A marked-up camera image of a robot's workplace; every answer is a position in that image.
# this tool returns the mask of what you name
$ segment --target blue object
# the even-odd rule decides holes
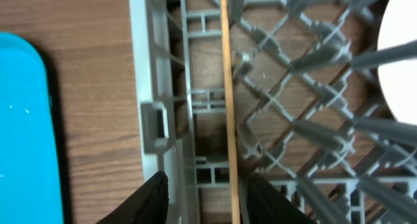
[[[0,223],[63,223],[45,65],[0,33]]]

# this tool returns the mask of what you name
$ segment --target wooden skewer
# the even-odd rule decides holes
[[[220,3],[222,10],[223,71],[226,101],[227,151],[229,155],[229,179],[232,206],[232,224],[240,224],[237,175],[237,145],[235,133],[235,105],[233,103],[233,78],[229,37],[229,17],[227,15],[227,0],[220,0]]]

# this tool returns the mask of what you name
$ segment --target blue plastic lid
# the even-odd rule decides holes
[[[0,223],[63,223],[46,69],[9,33],[0,33]]]

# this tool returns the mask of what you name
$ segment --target wooden stick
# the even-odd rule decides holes
[[[222,10],[223,71],[224,92],[226,99],[227,151],[229,154],[229,179],[232,205],[232,224],[240,224],[237,176],[237,145],[235,133],[235,105],[233,103],[233,78],[229,37],[229,17],[227,15],[227,0],[220,0],[220,5]]]

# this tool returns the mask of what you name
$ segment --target white round object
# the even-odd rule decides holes
[[[390,0],[382,19],[378,49],[417,40],[417,0]],[[399,122],[417,124],[417,59],[384,64],[378,76],[385,100]]]

